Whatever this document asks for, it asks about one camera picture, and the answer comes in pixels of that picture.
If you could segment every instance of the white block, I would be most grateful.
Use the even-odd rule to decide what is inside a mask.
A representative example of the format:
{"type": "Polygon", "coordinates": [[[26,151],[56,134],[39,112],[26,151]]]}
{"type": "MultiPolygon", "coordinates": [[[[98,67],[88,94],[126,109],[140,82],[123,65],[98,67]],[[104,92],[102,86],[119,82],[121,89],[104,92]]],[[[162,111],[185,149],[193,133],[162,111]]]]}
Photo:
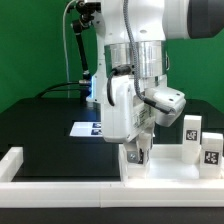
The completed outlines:
{"type": "Polygon", "coordinates": [[[184,117],[183,144],[200,145],[201,116],[184,117]]]}
{"type": "Polygon", "coordinates": [[[223,135],[202,133],[200,178],[220,178],[223,154],[223,135]]]}
{"type": "Polygon", "coordinates": [[[182,161],[196,164],[200,157],[201,116],[184,117],[182,161]]]}

